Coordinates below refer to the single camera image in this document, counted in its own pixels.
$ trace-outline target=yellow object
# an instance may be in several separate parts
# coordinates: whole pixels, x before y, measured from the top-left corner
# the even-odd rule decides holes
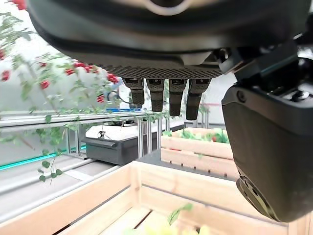
[[[208,227],[208,226],[206,226],[206,225],[204,225],[204,226],[202,226],[201,228],[200,228],[200,233],[199,233],[199,235],[210,235],[211,233],[210,233],[210,228]]]

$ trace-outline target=screw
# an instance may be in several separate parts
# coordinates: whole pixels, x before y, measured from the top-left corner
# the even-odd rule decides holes
[[[245,103],[246,102],[246,97],[244,92],[242,91],[237,91],[237,98],[240,102]]]

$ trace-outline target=green vegetable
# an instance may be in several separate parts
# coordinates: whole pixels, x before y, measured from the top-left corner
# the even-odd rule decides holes
[[[201,134],[193,134],[185,129],[182,131],[180,137],[183,139],[198,140],[198,141],[212,141],[213,137],[215,142],[229,143],[228,136],[221,128],[213,129],[215,133],[209,133],[204,136]]]
[[[172,130],[170,130],[170,131],[163,131],[163,135],[164,136],[172,136]]]

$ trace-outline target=wooden planter box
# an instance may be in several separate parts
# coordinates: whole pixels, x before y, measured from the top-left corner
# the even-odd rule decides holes
[[[211,129],[185,128],[193,134],[213,133]],[[171,164],[199,169],[208,173],[237,179],[239,173],[230,144],[179,138],[182,130],[172,137],[161,136],[161,160]]]
[[[235,182],[138,162],[0,224],[0,234],[122,235],[125,229],[166,223],[186,203],[193,208],[181,212],[173,224],[179,229],[207,225],[213,235],[313,234],[311,215],[290,224],[269,220]]]

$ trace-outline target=metal rail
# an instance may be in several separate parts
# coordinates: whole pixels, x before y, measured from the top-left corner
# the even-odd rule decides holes
[[[61,127],[68,123],[87,124],[97,122],[108,122],[116,120],[132,120],[134,116],[144,117],[144,112],[121,112],[114,114],[71,114],[71,115],[52,115],[50,123],[46,123],[46,116],[22,116],[22,117],[3,117],[0,120],[1,132],[25,131],[40,128]]]

